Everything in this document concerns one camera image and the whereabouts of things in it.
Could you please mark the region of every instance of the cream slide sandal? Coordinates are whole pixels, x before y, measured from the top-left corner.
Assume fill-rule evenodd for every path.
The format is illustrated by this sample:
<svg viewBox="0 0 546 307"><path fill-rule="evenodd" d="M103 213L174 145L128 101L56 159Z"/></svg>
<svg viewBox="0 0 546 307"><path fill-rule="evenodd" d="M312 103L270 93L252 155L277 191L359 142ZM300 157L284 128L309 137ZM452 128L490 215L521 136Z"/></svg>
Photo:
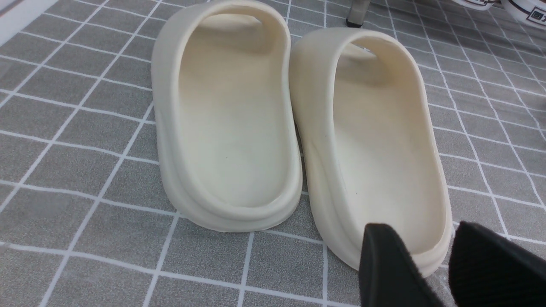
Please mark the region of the cream slide sandal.
<svg viewBox="0 0 546 307"><path fill-rule="evenodd" d="M286 22L256 1L197 4L161 30L151 64L159 166L173 206L194 223L255 231L295 210L289 57Z"/></svg>
<svg viewBox="0 0 546 307"><path fill-rule="evenodd" d="M358 269L367 223L391 225L421 274L446 256L451 207L423 78L394 38L328 28L301 38L290 94L315 224Z"/></svg>

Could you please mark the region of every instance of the ribbed texture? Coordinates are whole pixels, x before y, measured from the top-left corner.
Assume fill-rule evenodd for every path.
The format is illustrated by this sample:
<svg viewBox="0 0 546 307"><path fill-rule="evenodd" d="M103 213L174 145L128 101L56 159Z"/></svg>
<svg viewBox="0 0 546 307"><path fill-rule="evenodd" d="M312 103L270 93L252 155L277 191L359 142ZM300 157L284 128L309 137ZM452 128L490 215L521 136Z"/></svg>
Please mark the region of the ribbed texture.
<svg viewBox="0 0 546 307"><path fill-rule="evenodd" d="M358 277L362 306L443 306L389 225L366 225Z"/></svg>
<svg viewBox="0 0 546 307"><path fill-rule="evenodd" d="M546 262L481 225L462 222L449 286L459 307L546 306Z"/></svg>

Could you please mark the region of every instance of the floor tile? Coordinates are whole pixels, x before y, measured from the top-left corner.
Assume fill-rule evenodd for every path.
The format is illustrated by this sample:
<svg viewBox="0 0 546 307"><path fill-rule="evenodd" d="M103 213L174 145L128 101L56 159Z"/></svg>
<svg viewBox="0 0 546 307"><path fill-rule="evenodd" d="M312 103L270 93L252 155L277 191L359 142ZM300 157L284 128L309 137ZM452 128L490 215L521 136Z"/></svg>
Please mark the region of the floor tile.
<svg viewBox="0 0 546 307"><path fill-rule="evenodd" d="M0 214L0 240L66 250L92 203L74 195L22 188Z"/></svg>
<svg viewBox="0 0 546 307"><path fill-rule="evenodd" d="M427 284L444 302L446 307L455 307L455 301L449 290L448 270L439 268L436 272L426 278Z"/></svg>
<svg viewBox="0 0 546 307"><path fill-rule="evenodd" d="M432 48L434 48L434 52L438 55L457 58L459 60L466 60L465 54L460 46L454 46L436 41L431 42L431 44Z"/></svg>
<svg viewBox="0 0 546 307"><path fill-rule="evenodd" d="M497 115L501 120L530 127L537 126L533 117L524 108L497 101L492 101L491 104L493 105L493 108L495 108L495 111L497 111Z"/></svg>
<svg viewBox="0 0 546 307"><path fill-rule="evenodd" d="M514 242L514 243L518 244L519 246L525 248L526 250L534 253L538 257L546 260L546 245L531 243L531 242L526 242L526 241L516 240L516 239L512 239L512 242Z"/></svg>
<svg viewBox="0 0 546 307"><path fill-rule="evenodd" d="M0 58L0 66L7 69L3 70L4 73L0 73L0 88L9 91L14 90L34 69L36 69L36 65L6 60L5 58Z"/></svg>
<svg viewBox="0 0 546 307"><path fill-rule="evenodd" d="M107 153L53 145L26 183L98 195L117 160Z"/></svg>
<svg viewBox="0 0 546 307"><path fill-rule="evenodd" d="M154 42L155 41L152 39L135 37L127 46L123 54L151 61Z"/></svg>
<svg viewBox="0 0 546 307"><path fill-rule="evenodd" d="M302 300L294 300L289 298L270 296L267 294L261 294L256 292L245 292L245 299L243 300L243 307L278 307L278 306L290 306L290 307L320 307L322 305L317 303L304 302Z"/></svg>
<svg viewBox="0 0 546 307"><path fill-rule="evenodd" d="M78 21L85 21L96 9L95 5L73 0L60 0L45 12Z"/></svg>
<svg viewBox="0 0 546 307"><path fill-rule="evenodd" d="M494 84L482 83L483 89L487 97L498 101L521 104L518 95L511 88L506 88Z"/></svg>
<svg viewBox="0 0 546 307"><path fill-rule="evenodd" d="M451 95L455 101L455 104L457 105L458 110L488 117L495 117L495 112L489 105L487 99L459 92L452 92Z"/></svg>
<svg viewBox="0 0 546 307"><path fill-rule="evenodd" d="M440 157L440 160L448 185L487 192L478 163L451 157Z"/></svg>
<svg viewBox="0 0 546 307"><path fill-rule="evenodd" d="M481 65L474 65L474 70L478 75L478 79L481 81L486 81L494 84L500 84L505 86L511 86L508 78L498 70L492 68L484 67Z"/></svg>
<svg viewBox="0 0 546 307"><path fill-rule="evenodd" d="M324 2L317 0L292 0L292 5L314 11L324 11Z"/></svg>
<svg viewBox="0 0 546 307"><path fill-rule="evenodd" d="M529 173L546 175L546 153L521 148L515 150Z"/></svg>
<svg viewBox="0 0 546 307"><path fill-rule="evenodd" d="M446 86L446 83L444 82L442 77L442 72L440 72L439 70L429 69L425 67L419 67L419 70L421 71L421 75L423 76L425 84L436 85L440 87Z"/></svg>
<svg viewBox="0 0 546 307"><path fill-rule="evenodd" d="M531 182L524 173L492 166L482 168L493 194L538 203Z"/></svg>
<svg viewBox="0 0 546 307"><path fill-rule="evenodd" d="M498 59L498 61L500 62L502 66L502 70L504 70L507 73L512 73L518 76L525 76L528 78L533 77L531 71L529 70L529 67L525 64L508 61L502 58Z"/></svg>
<svg viewBox="0 0 546 307"><path fill-rule="evenodd" d="M117 10L102 9L89 22L133 33L143 21L144 17L141 16Z"/></svg>
<svg viewBox="0 0 546 307"><path fill-rule="evenodd" d="M432 52L429 42L424 38L410 36L404 33L398 33L397 37L398 41L405 47L412 47L425 52Z"/></svg>
<svg viewBox="0 0 546 307"><path fill-rule="evenodd" d="M501 69L501 67L498 65L497 58L491 54L486 54L471 49L465 49L465 53L472 63L480 64L490 68Z"/></svg>
<svg viewBox="0 0 546 307"><path fill-rule="evenodd" d="M23 29L25 32L45 36L47 38L65 40L80 26L80 23L53 17L41 15L30 25Z"/></svg>
<svg viewBox="0 0 546 307"><path fill-rule="evenodd" d="M444 108L429 106L432 125L440 128L462 131L457 112Z"/></svg>
<svg viewBox="0 0 546 307"><path fill-rule="evenodd" d="M543 208L504 199L497 199L497 204L508 234L546 241L546 233L540 231L546 227L546 211Z"/></svg>
<svg viewBox="0 0 546 307"><path fill-rule="evenodd" d="M9 195L9 193L11 193L12 190L12 186L0 184L0 204L4 202L5 198Z"/></svg>
<svg viewBox="0 0 546 307"><path fill-rule="evenodd" d="M115 56L111 54L64 45L46 65L71 72L100 76L114 58Z"/></svg>
<svg viewBox="0 0 546 307"><path fill-rule="evenodd" d="M13 96L0 109L0 129L52 139L73 111L73 108Z"/></svg>
<svg viewBox="0 0 546 307"><path fill-rule="evenodd" d="M0 46L0 55L42 63L59 45L57 42L18 33Z"/></svg>
<svg viewBox="0 0 546 307"><path fill-rule="evenodd" d="M174 212L163 185L159 165L125 160L104 195L105 199Z"/></svg>
<svg viewBox="0 0 546 307"><path fill-rule="evenodd" d="M62 256L7 249L0 257L4 306L38 306Z"/></svg>
<svg viewBox="0 0 546 307"><path fill-rule="evenodd" d="M489 196L449 189L453 221L476 222L495 232L502 232L495 204Z"/></svg>
<svg viewBox="0 0 546 307"><path fill-rule="evenodd" d="M150 64L132 58L118 58L106 74L106 78L152 88Z"/></svg>
<svg viewBox="0 0 546 307"><path fill-rule="evenodd" d="M446 77L449 89L483 96L482 88L474 79L450 73L444 73L443 75Z"/></svg>
<svg viewBox="0 0 546 307"><path fill-rule="evenodd" d="M147 16L156 4L154 1L149 0L110 0L105 6Z"/></svg>
<svg viewBox="0 0 546 307"><path fill-rule="evenodd" d="M437 56L437 58L440 68L444 72L457 73L474 78L474 72L472 71L470 63L443 56Z"/></svg>
<svg viewBox="0 0 546 307"><path fill-rule="evenodd" d="M156 20L156 19L148 19L138 34L151 37L151 38L157 38L159 35L159 32L161 31L161 28L165 25L165 21Z"/></svg>
<svg viewBox="0 0 546 307"><path fill-rule="evenodd" d="M394 28L396 31L426 38L425 29L421 25L416 25L414 23L401 21L397 19L393 20L393 23L394 23Z"/></svg>
<svg viewBox="0 0 546 307"><path fill-rule="evenodd" d="M326 3L326 13L328 15L334 15L341 18L347 18L347 14L349 14L349 9L346 7L342 7L340 5L327 2Z"/></svg>
<svg viewBox="0 0 546 307"><path fill-rule="evenodd" d="M152 91L101 81L84 106L141 119L152 102Z"/></svg>
<svg viewBox="0 0 546 307"><path fill-rule="evenodd" d="M74 251L155 269L172 216L101 203Z"/></svg>
<svg viewBox="0 0 546 307"><path fill-rule="evenodd" d="M434 129L436 146L441 154L475 159L466 135L457 132Z"/></svg>
<svg viewBox="0 0 546 307"><path fill-rule="evenodd" d="M546 140L538 129L516 126L511 123L503 123L503 126L512 144L546 150Z"/></svg>
<svg viewBox="0 0 546 307"><path fill-rule="evenodd" d="M179 220L162 270L240 284L248 236L215 232Z"/></svg>
<svg viewBox="0 0 546 307"><path fill-rule="evenodd" d="M297 7L291 7L290 19L305 21L319 27L324 27L324 7L320 13Z"/></svg>
<svg viewBox="0 0 546 307"><path fill-rule="evenodd" d="M429 103L441 105L443 107L453 108L453 101L446 88L425 85L426 97Z"/></svg>
<svg viewBox="0 0 546 307"><path fill-rule="evenodd" d="M544 96L539 96L536 94L520 92L518 91L519 96L523 103L528 107L535 110L546 111L546 99Z"/></svg>
<svg viewBox="0 0 546 307"><path fill-rule="evenodd" d="M0 179L19 182L38 158L45 143L0 134Z"/></svg>
<svg viewBox="0 0 546 307"><path fill-rule="evenodd" d="M142 126L128 155L130 157L159 161L155 125L147 123Z"/></svg>
<svg viewBox="0 0 546 307"><path fill-rule="evenodd" d="M95 79L41 68L19 91L22 94L79 104Z"/></svg>
<svg viewBox="0 0 546 307"><path fill-rule="evenodd" d="M417 64L438 69L438 65L436 64L436 59L434 58L433 54L415 48L406 49L413 56L413 59L417 62Z"/></svg>
<svg viewBox="0 0 546 307"><path fill-rule="evenodd" d="M236 307L239 290L159 277L149 306Z"/></svg>
<svg viewBox="0 0 546 307"><path fill-rule="evenodd" d="M161 3L157 7L157 9L155 11L153 11L152 17L167 20L167 19L171 18L171 16L176 14L181 9L182 9L181 7Z"/></svg>
<svg viewBox="0 0 546 307"><path fill-rule="evenodd" d="M296 211L286 221L271 228L271 230L295 234L314 240L322 240L317 227L314 225L308 195L302 195Z"/></svg>
<svg viewBox="0 0 546 307"><path fill-rule="evenodd" d="M69 42L110 52L119 52L131 35L102 27L84 25Z"/></svg>
<svg viewBox="0 0 546 307"><path fill-rule="evenodd" d="M461 113L461 119L465 125L466 132L470 135L502 142L508 141L501 124L496 119L488 119L465 113Z"/></svg>
<svg viewBox="0 0 546 307"><path fill-rule="evenodd" d="M72 257L51 294L51 306L142 306L152 275Z"/></svg>
<svg viewBox="0 0 546 307"><path fill-rule="evenodd" d="M58 141L121 154L137 127L136 121L80 110L68 123Z"/></svg>
<svg viewBox="0 0 546 307"><path fill-rule="evenodd" d="M523 78L514 74L508 74L508 77L518 89L530 91L540 95L546 95L546 91L536 80Z"/></svg>
<svg viewBox="0 0 546 307"><path fill-rule="evenodd" d="M470 140L481 162L521 170L518 158L510 145L474 137L470 137Z"/></svg>
<svg viewBox="0 0 546 307"><path fill-rule="evenodd" d="M322 244L257 232L247 286L322 297Z"/></svg>
<svg viewBox="0 0 546 307"><path fill-rule="evenodd" d="M328 250L328 300L359 305L358 272Z"/></svg>

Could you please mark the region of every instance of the gray tile floor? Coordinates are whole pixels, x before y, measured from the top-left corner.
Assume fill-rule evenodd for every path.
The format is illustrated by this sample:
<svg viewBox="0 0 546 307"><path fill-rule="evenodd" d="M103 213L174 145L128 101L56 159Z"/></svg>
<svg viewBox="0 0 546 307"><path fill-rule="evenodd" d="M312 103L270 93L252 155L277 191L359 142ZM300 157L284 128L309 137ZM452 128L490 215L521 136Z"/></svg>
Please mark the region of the gray tile floor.
<svg viewBox="0 0 546 307"><path fill-rule="evenodd" d="M263 1L294 42L345 26L350 5ZM1 306L358 305L306 192L288 221L250 234L196 227L169 204L150 57L165 20L196 2L60 0L0 46ZM476 221L546 257L546 34L449 0L374 0L364 27L420 65L454 227ZM428 281L453 305L447 261Z"/></svg>

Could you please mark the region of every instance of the metal leg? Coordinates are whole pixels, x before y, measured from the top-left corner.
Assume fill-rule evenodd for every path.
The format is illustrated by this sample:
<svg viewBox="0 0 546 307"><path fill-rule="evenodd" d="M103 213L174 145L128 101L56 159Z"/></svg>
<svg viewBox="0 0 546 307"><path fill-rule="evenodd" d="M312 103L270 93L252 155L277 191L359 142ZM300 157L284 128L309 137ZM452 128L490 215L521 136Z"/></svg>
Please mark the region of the metal leg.
<svg viewBox="0 0 546 307"><path fill-rule="evenodd" d="M347 15L347 27L360 28L364 24L364 15L368 11L371 0L353 0L351 10Z"/></svg>

